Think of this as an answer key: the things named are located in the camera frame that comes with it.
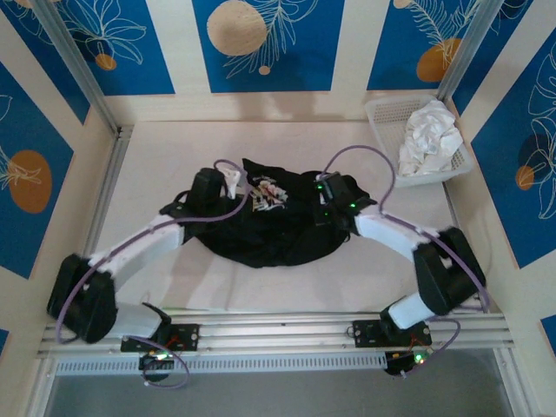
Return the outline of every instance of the white plastic basket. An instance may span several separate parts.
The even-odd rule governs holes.
[[[422,109],[433,96],[412,94],[387,96],[371,100],[365,104],[371,130],[381,150],[398,170],[400,146],[405,142],[407,120],[414,111]],[[452,169],[425,175],[401,176],[396,174],[396,187],[444,182],[456,175],[465,174],[473,169],[473,159],[464,143],[453,154]]]

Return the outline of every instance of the metal frame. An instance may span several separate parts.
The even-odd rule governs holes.
[[[104,176],[102,191],[96,205],[87,243],[88,253],[95,250],[109,201],[116,186],[132,128],[124,130],[115,144]],[[355,348],[348,328],[354,320],[375,320],[373,313],[290,313],[290,314],[223,314],[187,309],[167,309],[175,323],[201,325],[198,351],[184,353],[183,358],[192,374],[199,372],[257,372],[256,363],[266,363],[266,371],[310,369],[378,368],[381,357],[389,349]],[[535,403],[531,388],[522,376],[514,356],[514,344],[503,314],[470,314],[459,310],[452,315],[460,321],[462,329],[452,349],[492,349],[499,363],[500,374],[513,412],[516,416],[534,416]],[[453,334],[451,323],[430,323],[433,347],[439,347]],[[62,374],[138,374],[138,354],[120,352],[120,340],[108,339],[94,345],[76,341],[58,345],[54,324],[45,328],[37,353],[35,384],[30,406],[25,415],[37,417],[46,411],[48,398],[57,375]],[[299,359],[290,365],[281,360]],[[319,359],[332,361],[319,365]]]
[[[132,133],[133,126],[124,126],[120,128],[118,137],[112,146],[110,159],[106,167],[106,172],[104,173],[103,183],[95,203],[95,213],[93,214],[93,220],[90,224],[87,240],[83,248],[84,256],[88,256],[95,252]]]
[[[475,18],[469,24],[466,34],[463,36],[461,46],[455,53],[450,66],[436,93],[436,97],[445,102],[448,100],[460,84],[471,64],[477,49],[487,35],[494,18],[498,15],[500,7],[505,0],[483,0]]]
[[[96,82],[93,73],[66,29],[56,7],[49,0],[30,0],[30,5],[33,8],[36,19],[43,26],[44,31],[76,80],[77,85],[85,97],[87,97],[91,106],[98,111],[98,115],[104,124],[116,136],[118,132],[116,119],[109,109],[104,99],[104,94]]]

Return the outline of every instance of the orange circle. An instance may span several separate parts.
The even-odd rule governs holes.
[[[12,200],[27,213],[35,215],[42,212],[46,208],[52,192],[52,174],[49,163],[34,150],[20,150],[11,158],[10,162],[12,163],[8,165],[8,171],[14,176],[10,180]],[[33,180],[26,179],[25,174],[32,177]]]
[[[425,83],[442,81],[460,43],[461,39],[448,39],[425,52],[417,64],[417,77]]]
[[[116,69],[116,59],[110,55],[98,54],[95,57],[96,65],[101,67],[105,71],[111,71]]]
[[[267,76],[268,74],[270,74],[270,67],[268,67],[267,65],[262,65],[259,68],[259,74],[261,74],[262,76]]]
[[[518,184],[518,187],[524,191],[530,189],[535,182],[533,168],[526,165],[520,167],[518,173],[515,175],[515,182]]]

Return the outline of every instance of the gray floor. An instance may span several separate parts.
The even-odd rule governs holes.
[[[489,351],[448,351],[405,381],[383,371],[194,374],[179,391],[137,377],[57,378],[50,417],[511,415]]]

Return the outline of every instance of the crumpled white cloth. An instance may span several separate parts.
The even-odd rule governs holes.
[[[407,121],[406,141],[400,147],[399,174],[424,175],[452,169],[452,156],[463,143],[453,125],[455,116],[443,102],[432,100]]]

